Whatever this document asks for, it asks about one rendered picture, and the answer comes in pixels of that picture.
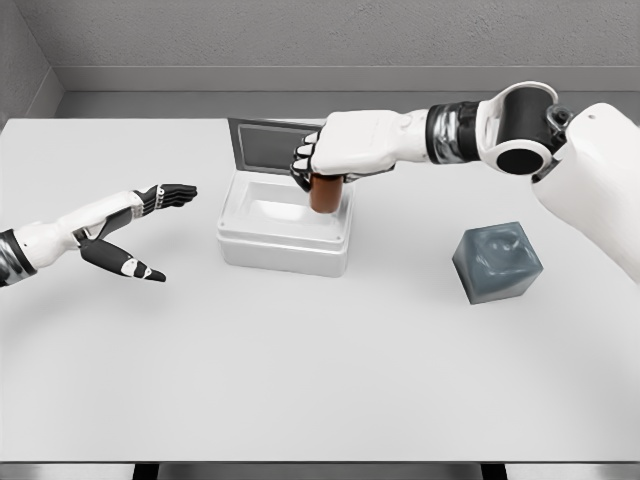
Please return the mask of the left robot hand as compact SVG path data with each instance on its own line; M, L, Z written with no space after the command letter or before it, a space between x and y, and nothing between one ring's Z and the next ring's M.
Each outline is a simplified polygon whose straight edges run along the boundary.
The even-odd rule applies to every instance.
M108 242L106 236L157 210L182 207L197 194L196 186L186 184L123 191L67 214L57 224L71 235L72 245L86 262L119 276L164 282L164 273Z

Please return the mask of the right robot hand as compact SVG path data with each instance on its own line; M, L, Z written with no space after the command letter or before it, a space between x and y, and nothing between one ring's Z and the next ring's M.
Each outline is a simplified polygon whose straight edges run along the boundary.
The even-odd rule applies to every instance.
M337 176L349 183L393 170L399 160L401 118L390 110L330 114L322 128L296 148L290 175L308 192L313 174Z

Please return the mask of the brown cylindrical bottle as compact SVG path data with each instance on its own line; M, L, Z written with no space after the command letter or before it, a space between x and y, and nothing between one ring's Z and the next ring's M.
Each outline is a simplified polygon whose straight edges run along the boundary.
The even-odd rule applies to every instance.
M313 173L310 177L310 207L320 214L332 214L340 206L344 179L342 175Z

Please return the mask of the grey box lid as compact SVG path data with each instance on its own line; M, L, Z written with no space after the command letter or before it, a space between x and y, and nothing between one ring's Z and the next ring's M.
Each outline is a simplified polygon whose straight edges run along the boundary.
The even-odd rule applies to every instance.
M289 175L295 150L320 125L265 119L228 118L236 169Z

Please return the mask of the white open storage box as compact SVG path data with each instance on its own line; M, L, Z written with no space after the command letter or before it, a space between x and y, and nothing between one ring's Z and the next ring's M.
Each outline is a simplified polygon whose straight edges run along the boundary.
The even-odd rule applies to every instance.
M320 214L290 177L238 171L218 221L223 258L236 266L340 277L347 267L353 206L350 185L336 212Z

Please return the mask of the dark grey cube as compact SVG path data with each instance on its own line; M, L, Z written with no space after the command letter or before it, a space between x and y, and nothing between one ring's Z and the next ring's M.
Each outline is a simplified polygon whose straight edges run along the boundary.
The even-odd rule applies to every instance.
M466 230L452 262L472 305L521 296L544 270L517 221Z

